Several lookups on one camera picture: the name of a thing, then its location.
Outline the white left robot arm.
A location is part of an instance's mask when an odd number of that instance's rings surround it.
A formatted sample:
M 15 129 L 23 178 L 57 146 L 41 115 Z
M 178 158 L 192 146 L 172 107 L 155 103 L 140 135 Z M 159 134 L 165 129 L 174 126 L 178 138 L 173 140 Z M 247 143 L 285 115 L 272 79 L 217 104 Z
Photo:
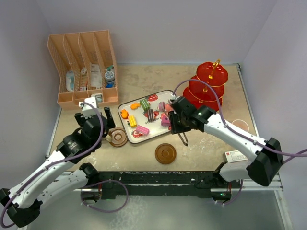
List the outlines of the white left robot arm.
M 101 139 L 115 127 L 109 107 L 104 107 L 104 112 L 102 115 L 98 109 L 90 108 L 76 113 L 79 128 L 66 136 L 50 157 L 25 180 L 13 188 L 0 190 L 0 202 L 4 206 L 0 225 L 3 228 L 27 226 L 58 194 L 83 186 L 97 186 L 98 172 L 90 163 L 65 179 L 57 181 L 56 178 L 101 147 Z

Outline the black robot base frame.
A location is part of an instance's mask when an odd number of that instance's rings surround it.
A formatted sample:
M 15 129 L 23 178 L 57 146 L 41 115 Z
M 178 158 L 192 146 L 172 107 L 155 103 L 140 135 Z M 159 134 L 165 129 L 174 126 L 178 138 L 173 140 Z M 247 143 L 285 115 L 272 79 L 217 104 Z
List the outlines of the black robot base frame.
M 88 178 L 87 185 L 101 187 L 102 199 L 116 196 L 196 196 L 230 200 L 232 188 L 239 188 L 236 181 L 227 182 L 215 171 L 181 172 L 113 172 L 98 171 L 92 164 L 83 163 L 80 170 Z

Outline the metal serving tongs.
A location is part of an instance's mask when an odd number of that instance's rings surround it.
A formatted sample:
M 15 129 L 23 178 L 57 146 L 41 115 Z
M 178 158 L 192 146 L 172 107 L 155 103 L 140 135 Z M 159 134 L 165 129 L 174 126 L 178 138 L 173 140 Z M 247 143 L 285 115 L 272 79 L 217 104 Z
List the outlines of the metal serving tongs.
M 173 110 L 170 112 L 166 112 L 168 114 L 169 120 L 170 120 L 170 131 L 172 135 L 178 135 L 181 142 L 184 144 L 184 146 L 188 146 L 188 138 L 185 134 L 186 131 L 189 131 L 187 127 L 185 127 L 181 121 L 179 115 Z

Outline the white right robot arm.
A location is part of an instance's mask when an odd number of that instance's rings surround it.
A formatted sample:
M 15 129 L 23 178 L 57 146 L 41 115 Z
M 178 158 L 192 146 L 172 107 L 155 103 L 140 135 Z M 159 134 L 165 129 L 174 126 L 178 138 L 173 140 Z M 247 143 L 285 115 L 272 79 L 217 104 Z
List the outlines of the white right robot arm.
M 223 120 L 215 110 L 201 106 L 196 108 L 183 96 L 172 96 L 169 113 L 172 134 L 178 134 L 184 145 L 188 144 L 185 133 L 192 129 L 213 135 L 242 153 L 247 160 L 223 163 L 216 169 L 213 182 L 225 187 L 230 181 L 251 179 L 259 185 L 269 186 L 281 166 L 283 157 L 278 154 L 281 144 L 250 134 Z

